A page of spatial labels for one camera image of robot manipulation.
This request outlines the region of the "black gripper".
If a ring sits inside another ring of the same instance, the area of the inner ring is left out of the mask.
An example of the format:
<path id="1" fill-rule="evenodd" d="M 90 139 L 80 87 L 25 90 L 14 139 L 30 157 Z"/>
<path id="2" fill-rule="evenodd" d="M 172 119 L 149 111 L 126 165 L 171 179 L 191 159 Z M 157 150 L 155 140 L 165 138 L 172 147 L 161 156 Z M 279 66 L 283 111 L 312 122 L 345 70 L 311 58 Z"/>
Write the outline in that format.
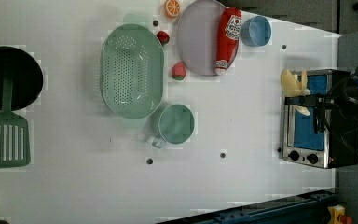
<path id="1" fill-rule="evenodd" d="M 285 105 L 318 106 L 323 102 L 322 95 L 286 97 Z M 341 112 L 345 119 L 358 119 L 358 67 L 344 75 L 326 94 L 326 107 Z"/>

